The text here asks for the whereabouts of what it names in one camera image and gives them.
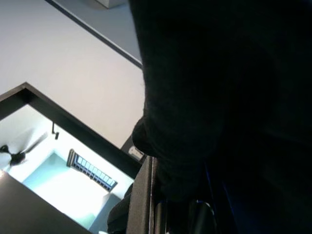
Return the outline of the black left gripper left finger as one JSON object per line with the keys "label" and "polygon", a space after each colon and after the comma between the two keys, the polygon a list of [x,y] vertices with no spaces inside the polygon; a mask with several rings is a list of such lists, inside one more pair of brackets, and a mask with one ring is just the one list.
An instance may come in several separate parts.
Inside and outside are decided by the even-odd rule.
{"label": "black left gripper left finger", "polygon": [[146,157],[134,180],[126,230],[128,234],[154,233],[154,167],[154,159]]}

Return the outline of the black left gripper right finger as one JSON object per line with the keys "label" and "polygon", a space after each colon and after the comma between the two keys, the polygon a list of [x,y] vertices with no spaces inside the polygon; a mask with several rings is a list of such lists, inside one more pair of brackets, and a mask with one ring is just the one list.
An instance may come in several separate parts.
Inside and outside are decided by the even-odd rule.
{"label": "black left gripper right finger", "polygon": [[191,201],[189,208],[189,233],[215,233],[214,214],[209,203],[204,201]]}

